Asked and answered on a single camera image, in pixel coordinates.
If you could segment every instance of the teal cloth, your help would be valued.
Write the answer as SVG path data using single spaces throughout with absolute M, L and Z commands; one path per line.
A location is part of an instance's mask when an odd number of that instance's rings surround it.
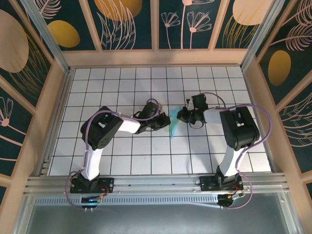
M 182 107 L 177 107 L 175 110 L 169 110 L 169 117 L 171 120 L 171 124 L 169 125 L 169 132 L 170 132 L 170 138 L 174 137 L 177 124 L 179 123 L 179 120 L 176 118 L 177 113 L 182 110 Z

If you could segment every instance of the flower illustration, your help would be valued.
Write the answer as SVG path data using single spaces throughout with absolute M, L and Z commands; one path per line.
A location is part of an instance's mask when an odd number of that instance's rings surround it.
M 168 45 L 169 45 L 169 49 L 171 49 L 171 45 L 170 45 L 170 41 L 169 41 L 168 28 L 180 25 L 181 21 L 178 20 L 178 16 L 177 16 L 176 12 L 174 12 L 174 13 L 170 12 L 168 14 L 166 12 L 161 13 L 161 18 L 162 18 L 162 21 L 164 22 L 165 27 L 166 27 Z
M 183 4 L 186 6 L 190 6 L 192 4 L 206 4 L 213 1 L 214 0 L 182 0 Z
M 193 33 L 203 32 L 203 31 L 207 31 L 211 29 L 212 24 L 209 23 L 210 21 L 209 13 L 210 12 L 207 12 L 206 14 L 202 12 L 198 12 L 195 17 L 194 17 L 194 11 L 187 13 L 187 23 L 189 25 L 190 32 L 191 32 L 190 49 L 192 48 Z
M 0 97 L 0 126 L 6 127 L 9 125 L 11 113 L 13 110 L 13 101 L 6 100 L 6 105 L 3 97 Z

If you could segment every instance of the white grid floor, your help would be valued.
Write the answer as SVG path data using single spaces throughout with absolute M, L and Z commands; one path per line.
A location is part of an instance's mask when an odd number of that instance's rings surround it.
M 144 67 L 77 69 L 53 152 L 48 175 L 64 176 L 82 166 L 84 142 L 80 128 L 101 106 L 132 115 L 155 98 L 168 110 L 183 106 L 199 92 L 214 92 L 227 105 L 250 103 L 239 67 Z M 206 95 L 209 107 L 218 99 Z M 221 125 L 192 129 L 180 121 L 172 139 L 169 127 L 140 135 L 118 132 L 104 148 L 101 175 L 214 173 L 226 142 Z M 264 146 L 250 150 L 243 172 L 271 171 Z

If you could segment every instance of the yellow circle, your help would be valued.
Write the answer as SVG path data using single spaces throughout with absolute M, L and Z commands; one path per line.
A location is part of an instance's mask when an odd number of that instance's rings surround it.
M 272 85 L 281 85 L 291 70 L 292 60 L 283 50 L 276 51 L 269 62 L 269 81 Z
M 48 27 L 54 36 L 54 39 L 57 41 L 57 44 L 67 48 L 72 48 L 79 44 L 79 34 L 69 23 L 62 20 L 56 20 L 49 23 Z
M 127 8 L 131 12 L 133 18 L 137 16 L 142 9 L 142 0 L 94 0 L 99 11 L 111 20 L 121 21 L 122 11 L 119 1 L 122 3 L 126 13 Z
M 260 24 L 267 13 L 272 0 L 235 0 L 233 17 L 242 25 Z
M 27 34 L 10 14 L 0 10 L 0 67 L 8 72 L 20 72 L 28 60 Z

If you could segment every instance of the wall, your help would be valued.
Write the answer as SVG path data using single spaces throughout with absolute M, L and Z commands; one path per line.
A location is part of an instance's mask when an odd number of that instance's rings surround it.
M 268 143 L 300 219 L 312 231 L 312 2 L 290 0 L 246 71 L 256 104 L 273 119 Z M 260 113 L 266 130 L 268 121 Z
M 69 65 L 107 66 L 241 63 L 272 0 L 35 2 Z
M 11 233 L 64 73 L 14 1 L 0 3 L 0 223 Z

